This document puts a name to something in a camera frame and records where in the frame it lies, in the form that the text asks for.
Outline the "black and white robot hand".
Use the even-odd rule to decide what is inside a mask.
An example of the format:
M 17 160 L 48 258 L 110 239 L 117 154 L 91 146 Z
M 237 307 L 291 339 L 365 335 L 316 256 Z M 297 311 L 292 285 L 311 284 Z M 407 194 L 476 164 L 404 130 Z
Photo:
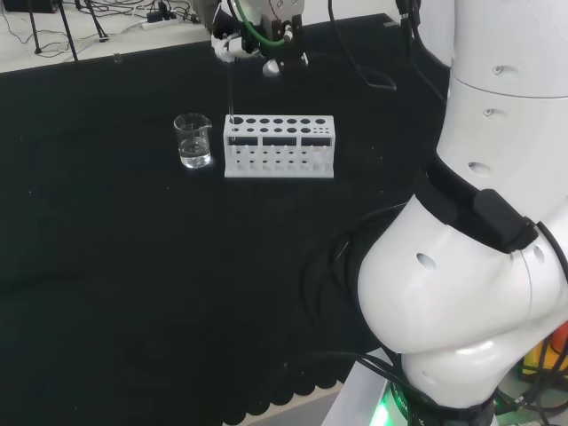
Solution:
M 211 24 L 211 46 L 226 64 L 261 59 L 263 75 L 282 77 L 309 65 L 303 1 L 222 1 Z

